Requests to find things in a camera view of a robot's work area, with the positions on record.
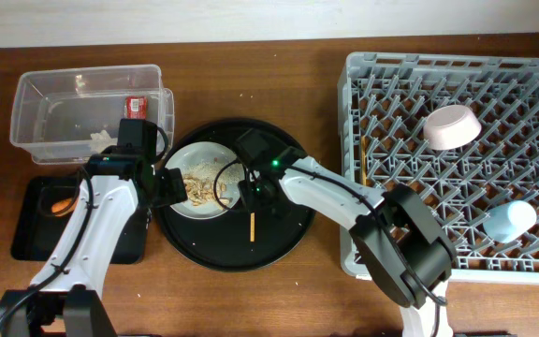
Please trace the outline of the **wooden chopstick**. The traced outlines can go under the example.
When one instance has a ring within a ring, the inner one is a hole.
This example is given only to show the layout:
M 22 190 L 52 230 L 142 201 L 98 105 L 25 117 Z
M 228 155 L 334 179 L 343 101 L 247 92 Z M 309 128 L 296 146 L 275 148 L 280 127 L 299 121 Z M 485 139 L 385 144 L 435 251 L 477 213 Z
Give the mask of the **wooden chopstick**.
M 366 185 L 368 180 L 368 169 L 367 169 L 367 146 L 368 138 L 362 136 L 360 139 L 359 149 L 360 149 L 360 162 L 361 162 L 361 183 Z
M 250 229 L 249 240 L 250 242 L 255 242 L 255 213 L 254 212 L 250 213 L 249 229 Z

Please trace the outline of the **pile of peanut shells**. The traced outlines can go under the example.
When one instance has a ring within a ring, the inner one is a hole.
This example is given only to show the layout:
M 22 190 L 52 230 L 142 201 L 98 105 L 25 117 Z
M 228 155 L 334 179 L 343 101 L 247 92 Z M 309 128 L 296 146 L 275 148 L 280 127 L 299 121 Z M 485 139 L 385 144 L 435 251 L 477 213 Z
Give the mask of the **pile of peanut shells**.
M 194 207 L 211 202 L 222 207 L 228 206 L 232 201 L 232 198 L 226 194 L 227 186 L 225 183 L 216 183 L 214 180 L 192 175 L 187 175 L 183 182 L 188 200 Z

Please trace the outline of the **pile of white rice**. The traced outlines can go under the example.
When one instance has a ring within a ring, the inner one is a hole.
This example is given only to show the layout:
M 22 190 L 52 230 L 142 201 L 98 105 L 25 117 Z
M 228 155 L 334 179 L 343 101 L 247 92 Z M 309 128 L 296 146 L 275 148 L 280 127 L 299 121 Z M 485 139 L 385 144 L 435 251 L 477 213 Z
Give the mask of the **pile of white rice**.
M 196 178 L 199 180 L 214 181 L 221 169 L 226 166 L 222 162 L 203 162 L 192 165 L 185 170 L 182 175 L 186 178 Z M 227 167 L 219 176 L 218 183 L 230 184 L 238 183 L 244 179 L 244 171 L 241 164 L 233 164 Z

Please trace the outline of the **grey plate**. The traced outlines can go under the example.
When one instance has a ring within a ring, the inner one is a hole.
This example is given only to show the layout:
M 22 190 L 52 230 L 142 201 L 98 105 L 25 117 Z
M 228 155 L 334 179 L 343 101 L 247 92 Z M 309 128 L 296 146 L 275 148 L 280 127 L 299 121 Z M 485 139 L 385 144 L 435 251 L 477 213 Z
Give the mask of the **grey plate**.
M 166 168 L 174 169 L 178 168 L 182 175 L 185 170 L 196 164 L 203 162 L 222 162 L 226 163 L 226 166 L 220 170 L 214 181 L 218 183 L 220 174 L 229 167 L 228 164 L 235 161 L 237 156 L 226 146 L 216 142 L 200 141 L 188 144 L 173 154 L 168 162 Z M 236 204 L 240 200 L 240 192 L 238 183 L 227 184 L 226 194 L 232 198 L 231 203 L 228 206 L 218 207 L 214 202 L 207 203 L 198 207 L 194 207 L 192 203 L 187 199 L 185 202 L 174 204 L 171 209 L 177 214 L 194 220 L 209 220 L 218 217 L 229 209 L 235 209 Z

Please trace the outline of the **white tissue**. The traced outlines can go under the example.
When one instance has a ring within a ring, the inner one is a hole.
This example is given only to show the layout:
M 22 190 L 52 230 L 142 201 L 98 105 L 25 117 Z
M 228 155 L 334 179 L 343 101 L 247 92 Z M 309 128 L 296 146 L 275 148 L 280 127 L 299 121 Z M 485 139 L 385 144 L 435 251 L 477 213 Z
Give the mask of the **white tissue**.
M 89 148 L 93 153 L 101 153 L 109 146 L 115 146 L 118 139 L 112 138 L 107 130 L 102 130 L 98 133 L 91 134 L 91 142 Z

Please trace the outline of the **red snack wrapper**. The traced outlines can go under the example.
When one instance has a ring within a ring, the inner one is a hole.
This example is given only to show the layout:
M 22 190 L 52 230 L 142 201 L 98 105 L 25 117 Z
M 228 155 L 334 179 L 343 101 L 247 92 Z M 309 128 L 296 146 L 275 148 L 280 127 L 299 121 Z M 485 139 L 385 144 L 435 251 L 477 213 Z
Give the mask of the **red snack wrapper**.
M 125 100 L 125 117 L 128 119 L 147 118 L 148 99 L 146 96 L 129 96 Z

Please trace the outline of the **orange carrot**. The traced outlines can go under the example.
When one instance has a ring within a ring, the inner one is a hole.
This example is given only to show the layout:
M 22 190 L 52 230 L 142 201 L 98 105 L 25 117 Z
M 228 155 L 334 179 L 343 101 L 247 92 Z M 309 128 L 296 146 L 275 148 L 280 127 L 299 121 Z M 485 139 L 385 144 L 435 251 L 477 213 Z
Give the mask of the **orange carrot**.
M 77 201 L 74 198 L 60 200 L 51 206 L 51 213 L 54 216 L 64 216 L 74 211 L 76 203 Z

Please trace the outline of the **pink bowl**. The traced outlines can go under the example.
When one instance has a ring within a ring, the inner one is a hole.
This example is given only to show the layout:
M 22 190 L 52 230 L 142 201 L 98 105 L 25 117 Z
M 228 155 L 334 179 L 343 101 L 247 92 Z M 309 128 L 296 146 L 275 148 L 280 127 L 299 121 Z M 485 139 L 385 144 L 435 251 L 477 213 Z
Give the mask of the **pink bowl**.
M 473 141 L 482 125 L 473 111 L 462 105 L 450 105 L 432 112 L 423 125 L 428 147 L 436 151 L 452 150 Z

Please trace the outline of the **blue cup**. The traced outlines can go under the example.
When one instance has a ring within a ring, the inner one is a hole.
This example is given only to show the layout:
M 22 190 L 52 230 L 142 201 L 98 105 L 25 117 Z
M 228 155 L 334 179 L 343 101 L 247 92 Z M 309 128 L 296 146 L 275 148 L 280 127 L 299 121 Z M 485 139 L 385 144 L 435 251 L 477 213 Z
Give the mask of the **blue cup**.
M 537 220 L 536 210 L 523 200 L 515 200 L 488 211 L 483 228 L 495 242 L 509 243 L 533 227 Z

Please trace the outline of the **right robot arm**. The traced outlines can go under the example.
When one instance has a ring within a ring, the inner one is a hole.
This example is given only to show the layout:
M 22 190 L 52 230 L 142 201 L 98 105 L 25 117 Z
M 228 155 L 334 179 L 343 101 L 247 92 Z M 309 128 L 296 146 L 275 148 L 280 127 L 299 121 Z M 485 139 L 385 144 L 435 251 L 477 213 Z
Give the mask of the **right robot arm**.
M 457 257 L 430 208 L 409 186 L 355 183 L 296 147 L 276 148 L 256 129 L 232 150 L 254 179 L 240 184 L 252 211 L 284 198 L 322 213 L 353 240 L 374 283 L 400 307 L 405 336 L 450 336 L 445 292 Z

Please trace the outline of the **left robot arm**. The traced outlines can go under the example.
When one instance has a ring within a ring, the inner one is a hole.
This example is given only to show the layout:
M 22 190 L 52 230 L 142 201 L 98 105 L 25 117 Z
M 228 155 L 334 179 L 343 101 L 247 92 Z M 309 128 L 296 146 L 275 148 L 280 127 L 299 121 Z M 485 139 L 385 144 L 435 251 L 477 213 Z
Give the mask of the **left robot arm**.
M 65 336 L 115 335 L 101 297 L 125 225 L 139 209 L 187 199 L 181 172 L 155 166 L 164 135 L 153 122 L 123 119 L 117 144 L 80 167 L 75 209 L 47 263 L 25 290 L 0 300 L 0 336 L 42 336 L 56 318 Z

